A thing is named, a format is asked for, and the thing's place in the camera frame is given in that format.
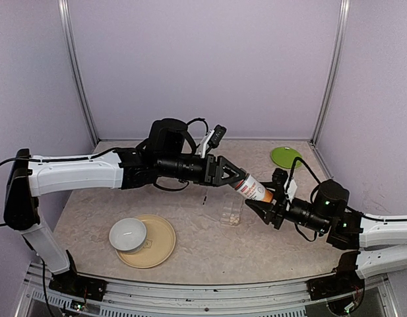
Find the orange pill bottle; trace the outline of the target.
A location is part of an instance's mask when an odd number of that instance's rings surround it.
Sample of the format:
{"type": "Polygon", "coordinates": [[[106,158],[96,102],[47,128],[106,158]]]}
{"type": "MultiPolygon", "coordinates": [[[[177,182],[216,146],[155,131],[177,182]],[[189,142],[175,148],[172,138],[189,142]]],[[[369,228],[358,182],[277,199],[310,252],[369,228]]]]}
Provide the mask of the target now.
{"type": "Polygon", "coordinates": [[[244,179],[233,183],[231,187],[245,199],[267,203],[271,203],[273,200],[273,193],[249,173],[245,175],[244,179]]]}

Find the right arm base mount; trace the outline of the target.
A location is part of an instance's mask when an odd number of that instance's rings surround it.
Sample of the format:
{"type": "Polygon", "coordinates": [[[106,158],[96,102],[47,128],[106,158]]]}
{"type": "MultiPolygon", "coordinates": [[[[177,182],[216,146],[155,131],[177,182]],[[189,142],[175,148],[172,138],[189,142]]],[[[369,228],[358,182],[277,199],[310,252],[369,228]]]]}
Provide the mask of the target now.
{"type": "Polygon", "coordinates": [[[365,287],[364,279],[356,273],[355,264],[339,264],[332,275],[309,279],[306,284],[311,300],[345,295],[365,287]]]}

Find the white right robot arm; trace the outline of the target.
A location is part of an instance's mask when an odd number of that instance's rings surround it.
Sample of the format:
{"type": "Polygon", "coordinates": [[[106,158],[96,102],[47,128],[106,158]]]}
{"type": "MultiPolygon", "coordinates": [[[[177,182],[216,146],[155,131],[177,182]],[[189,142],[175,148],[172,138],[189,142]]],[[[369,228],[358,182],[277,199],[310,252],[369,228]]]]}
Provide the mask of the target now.
{"type": "Polygon", "coordinates": [[[273,184],[271,201],[248,199],[246,205],[267,225],[279,229],[284,221],[305,227],[315,237],[342,250],[336,272],[329,281],[335,293],[343,293],[356,276],[367,279],[407,269],[407,219],[402,216],[364,214],[348,207],[350,192],[334,180],[318,184],[310,201],[294,198],[289,185],[273,184]]]}

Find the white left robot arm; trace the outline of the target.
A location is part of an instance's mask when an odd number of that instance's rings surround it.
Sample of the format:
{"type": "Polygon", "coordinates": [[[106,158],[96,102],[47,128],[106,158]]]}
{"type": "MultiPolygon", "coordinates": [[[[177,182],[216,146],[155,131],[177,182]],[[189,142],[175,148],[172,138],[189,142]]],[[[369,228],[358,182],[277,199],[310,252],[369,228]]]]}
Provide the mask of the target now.
{"type": "Polygon", "coordinates": [[[61,286],[72,294],[84,288],[72,256],[55,241],[40,217],[38,198],[54,192],[109,188],[129,190],[155,185],[160,177],[220,187],[245,178],[245,172],[223,156],[210,154],[226,128],[217,125],[196,145],[189,124],[173,118],[156,120],[136,147],[114,147],[95,155],[32,156],[21,149],[7,181],[3,219],[43,259],[61,286]]]}

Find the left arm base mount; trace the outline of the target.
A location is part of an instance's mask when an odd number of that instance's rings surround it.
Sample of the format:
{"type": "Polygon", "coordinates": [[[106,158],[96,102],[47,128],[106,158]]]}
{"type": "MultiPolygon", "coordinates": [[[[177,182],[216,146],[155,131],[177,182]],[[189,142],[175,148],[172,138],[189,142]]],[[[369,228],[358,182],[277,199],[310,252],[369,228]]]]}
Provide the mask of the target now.
{"type": "Polygon", "coordinates": [[[108,282],[103,279],[79,275],[74,271],[52,275],[49,288],[66,295],[86,300],[103,301],[108,282]]]}

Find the clear plastic pill organizer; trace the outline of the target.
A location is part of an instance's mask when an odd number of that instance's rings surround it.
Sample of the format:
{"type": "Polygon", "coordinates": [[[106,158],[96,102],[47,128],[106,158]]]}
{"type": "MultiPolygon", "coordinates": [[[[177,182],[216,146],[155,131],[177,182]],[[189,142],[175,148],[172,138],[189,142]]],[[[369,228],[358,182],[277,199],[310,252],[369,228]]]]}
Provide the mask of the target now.
{"type": "Polygon", "coordinates": [[[203,206],[205,214],[221,225],[236,227],[240,224],[243,198],[236,194],[208,194],[203,206]]]}

